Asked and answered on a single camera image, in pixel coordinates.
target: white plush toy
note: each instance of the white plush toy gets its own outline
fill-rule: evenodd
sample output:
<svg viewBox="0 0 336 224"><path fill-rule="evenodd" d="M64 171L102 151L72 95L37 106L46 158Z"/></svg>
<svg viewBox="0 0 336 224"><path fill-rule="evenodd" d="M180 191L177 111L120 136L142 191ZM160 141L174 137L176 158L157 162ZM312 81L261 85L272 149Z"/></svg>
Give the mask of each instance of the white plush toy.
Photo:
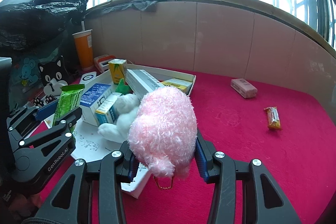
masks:
<svg viewBox="0 0 336 224"><path fill-rule="evenodd" d="M140 100L135 94L120 96L114 103L114 109L119 113L116 124L103 123L98 127L98 134L109 141L123 143L127 140L129 128L134 122Z"/></svg>

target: orange snack bar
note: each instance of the orange snack bar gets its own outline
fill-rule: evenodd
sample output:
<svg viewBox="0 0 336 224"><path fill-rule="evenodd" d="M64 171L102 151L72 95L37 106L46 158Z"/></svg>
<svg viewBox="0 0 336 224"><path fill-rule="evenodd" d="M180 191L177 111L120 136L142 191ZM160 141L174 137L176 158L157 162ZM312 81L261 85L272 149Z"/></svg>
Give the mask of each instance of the orange snack bar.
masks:
<svg viewBox="0 0 336 224"><path fill-rule="evenodd" d="M277 107L270 106L264 108L264 110L267 112L268 128L281 129Z"/></svg>

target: green wrapper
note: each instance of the green wrapper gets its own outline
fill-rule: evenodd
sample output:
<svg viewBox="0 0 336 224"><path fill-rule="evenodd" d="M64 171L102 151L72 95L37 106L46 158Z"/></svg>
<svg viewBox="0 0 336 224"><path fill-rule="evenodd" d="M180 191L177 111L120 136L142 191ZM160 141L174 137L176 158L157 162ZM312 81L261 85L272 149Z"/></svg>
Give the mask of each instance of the green wrapper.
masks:
<svg viewBox="0 0 336 224"><path fill-rule="evenodd" d="M61 87L62 93L59 97L58 104L56 107L54 120L52 125L55 125L55 121L67 114L70 110L79 106L82 92L85 89L84 84L79 85L65 85ZM75 130L75 125L70 128L71 133Z"/></svg>

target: paw pad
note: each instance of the paw pad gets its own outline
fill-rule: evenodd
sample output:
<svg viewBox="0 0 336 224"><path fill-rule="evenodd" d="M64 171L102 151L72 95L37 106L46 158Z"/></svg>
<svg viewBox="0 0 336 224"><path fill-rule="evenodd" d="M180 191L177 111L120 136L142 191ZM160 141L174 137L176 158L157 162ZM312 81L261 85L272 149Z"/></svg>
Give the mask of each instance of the paw pad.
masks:
<svg viewBox="0 0 336 224"><path fill-rule="evenodd" d="M52 96L52 95L47 95L47 96L45 97L45 102L46 102L47 104L49 104L50 102L55 101L55 100L56 100L56 98L55 98L54 96Z"/></svg>
<svg viewBox="0 0 336 224"><path fill-rule="evenodd" d="M43 101L40 98L38 98L38 97L34 98L33 104L34 104L34 106L39 106L39 107L43 107L44 106Z"/></svg>

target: blue and white box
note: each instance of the blue and white box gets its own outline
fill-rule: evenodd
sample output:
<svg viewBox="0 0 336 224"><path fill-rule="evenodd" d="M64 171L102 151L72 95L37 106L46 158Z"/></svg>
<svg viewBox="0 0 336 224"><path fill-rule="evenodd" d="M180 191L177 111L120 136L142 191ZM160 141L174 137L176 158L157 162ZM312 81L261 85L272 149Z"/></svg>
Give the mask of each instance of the blue and white box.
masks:
<svg viewBox="0 0 336 224"><path fill-rule="evenodd" d="M121 95L119 92L113 92L96 110L99 124L114 123L118 119L119 113L115 110L114 103Z"/></svg>
<svg viewBox="0 0 336 224"><path fill-rule="evenodd" d="M112 93L113 86L96 83L82 95L79 106L82 109L82 120L94 126L99 126L96 110Z"/></svg>

